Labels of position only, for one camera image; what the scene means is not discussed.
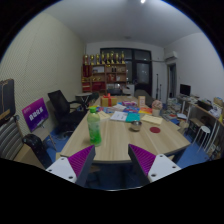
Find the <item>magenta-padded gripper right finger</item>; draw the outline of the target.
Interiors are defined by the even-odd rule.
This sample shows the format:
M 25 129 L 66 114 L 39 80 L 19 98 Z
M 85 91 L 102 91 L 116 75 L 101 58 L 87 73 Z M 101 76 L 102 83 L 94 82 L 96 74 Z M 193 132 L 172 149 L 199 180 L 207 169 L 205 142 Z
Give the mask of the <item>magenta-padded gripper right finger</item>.
M 164 154 L 154 155 L 133 144 L 128 145 L 128 155 L 143 186 L 180 170 L 180 167 Z

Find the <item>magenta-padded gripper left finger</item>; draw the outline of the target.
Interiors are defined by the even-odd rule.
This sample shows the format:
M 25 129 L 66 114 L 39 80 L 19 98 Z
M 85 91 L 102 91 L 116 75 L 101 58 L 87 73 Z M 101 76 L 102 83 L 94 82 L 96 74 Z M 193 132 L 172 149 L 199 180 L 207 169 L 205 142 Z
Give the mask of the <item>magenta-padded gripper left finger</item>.
M 94 157 L 95 146 L 91 145 L 70 157 L 59 158 L 46 171 L 84 187 Z

